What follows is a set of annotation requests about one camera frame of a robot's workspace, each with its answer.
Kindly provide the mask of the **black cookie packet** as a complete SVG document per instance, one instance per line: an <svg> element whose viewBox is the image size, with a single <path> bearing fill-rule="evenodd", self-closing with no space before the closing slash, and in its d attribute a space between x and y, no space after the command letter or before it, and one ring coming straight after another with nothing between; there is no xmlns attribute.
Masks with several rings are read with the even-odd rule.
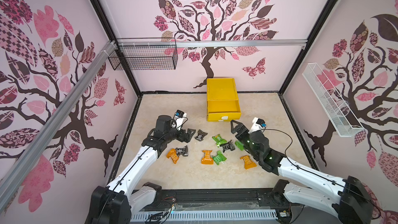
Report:
<svg viewBox="0 0 398 224"><path fill-rule="evenodd" d="M183 157L187 157L189 155L189 149L188 146L184 146L182 148L175 148L176 150L176 155L177 156L183 156Z"/></svg>
<svg viewBox="0 0 398 224"><path fill-rule="evenodd" d="M221 144L220 147L222 148L223 153L225 153L227 150L234 151L236 149L232 141L229 141L225 144Z"/></svg>
<svg viewBox="0 0 398 224"><path fill-rule="evenodd" d="M202 130L198 130L198 134L195 137L195 139L199 142L202 142L204 140L204 138L208 135L208 133L202 131Z"/></svg>

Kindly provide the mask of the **yellow plastic drawer cabinet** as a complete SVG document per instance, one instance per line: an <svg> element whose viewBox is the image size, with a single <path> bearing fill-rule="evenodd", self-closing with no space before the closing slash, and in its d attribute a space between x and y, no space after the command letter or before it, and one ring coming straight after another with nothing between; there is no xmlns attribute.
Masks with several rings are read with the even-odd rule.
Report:
<svg viewBox="0 0 398 224"><path fill-rule="evenodd" d="M207 121L225 122L241 117L234 78L207 79Z"/></svg>

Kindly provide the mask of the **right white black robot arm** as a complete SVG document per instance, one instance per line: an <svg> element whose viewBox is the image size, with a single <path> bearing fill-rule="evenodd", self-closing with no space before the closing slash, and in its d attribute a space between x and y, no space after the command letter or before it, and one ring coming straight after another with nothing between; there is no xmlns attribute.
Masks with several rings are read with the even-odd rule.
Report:
<svg viewBox="0 0 398 224"><path fill-rule="evenodd" d="M265 129L265 122L259 118L254 118L250 129L231 121L231 132L249 157L266 172L283 177L274 187L277 199L321 210L342 224L371 223L375 206L360 180L325 174L294 161L270 147Z"/></svg>

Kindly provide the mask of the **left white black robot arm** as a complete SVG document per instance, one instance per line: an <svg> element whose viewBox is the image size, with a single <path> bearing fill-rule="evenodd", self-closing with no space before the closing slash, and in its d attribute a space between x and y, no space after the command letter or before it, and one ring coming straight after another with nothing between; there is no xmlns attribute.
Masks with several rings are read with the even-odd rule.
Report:
<svg viewBox="0 0 398 224"><path fill-rule="evenodd" d="M145 183L138 191L135 187L171 141L191 141L195 130L182 128L187 120L187 114L182 111L173 117L157 118L155 128L143 140L129 165L106 187L98 186L92 193L87 224L128 224L137 212L154 202L161 190L159 185Z"/></svg>

